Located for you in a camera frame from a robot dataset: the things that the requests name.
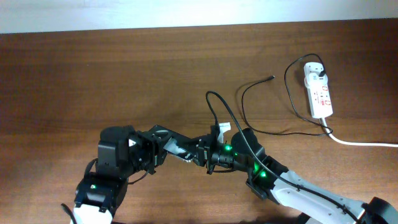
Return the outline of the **black smartphone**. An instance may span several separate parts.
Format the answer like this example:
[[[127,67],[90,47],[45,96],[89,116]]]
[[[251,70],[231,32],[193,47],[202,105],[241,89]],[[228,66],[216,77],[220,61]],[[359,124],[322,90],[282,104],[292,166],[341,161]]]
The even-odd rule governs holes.
[[[185,161],[191,162],[193,160],[193,155],[189,153],[186,149],[177,146],[177,140],[170,138],[169,141],[164,146],[164,149],[173,156]]]

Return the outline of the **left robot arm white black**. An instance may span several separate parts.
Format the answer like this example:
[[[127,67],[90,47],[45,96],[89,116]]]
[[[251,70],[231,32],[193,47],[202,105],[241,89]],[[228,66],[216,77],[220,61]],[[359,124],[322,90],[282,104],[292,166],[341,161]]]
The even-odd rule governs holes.
[[[136,131],[132,126],[102,130],[98,156],[90,161],[76,188],[75,206],[62,205],[71,223],[111,223],[133,174],[154,174],[169,154],[187,162],[195,157],[192,139],[161,126]]]

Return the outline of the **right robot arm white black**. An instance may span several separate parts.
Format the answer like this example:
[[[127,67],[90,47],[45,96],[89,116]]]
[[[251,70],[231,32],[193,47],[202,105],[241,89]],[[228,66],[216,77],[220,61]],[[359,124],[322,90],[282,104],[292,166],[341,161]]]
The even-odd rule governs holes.
[[[300,211],[301,223],[397,223],[397,210],[381,198],[366,203],[306,181],[268,156],[249,128],[239,130],[226,144],[221,140],[226,126],[223,123],[206,136],[177,141],[179,153],[205,166],[209,174],[216,166],[247,173],[246,184],[254,194]]]

